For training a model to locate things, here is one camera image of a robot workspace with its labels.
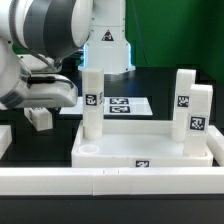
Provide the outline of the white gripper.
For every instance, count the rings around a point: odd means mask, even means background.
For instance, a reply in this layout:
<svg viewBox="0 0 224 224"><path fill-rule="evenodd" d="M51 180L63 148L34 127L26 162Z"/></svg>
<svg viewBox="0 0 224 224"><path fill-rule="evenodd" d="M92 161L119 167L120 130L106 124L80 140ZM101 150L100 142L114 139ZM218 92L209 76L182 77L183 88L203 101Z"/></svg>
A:
<svg viewBox="0 0 224 224"><path fill-rule="evenodd" d="M28 79L28 95L18 108L61 108L77 104L76 85L62 75L33 75Z"/></svg>

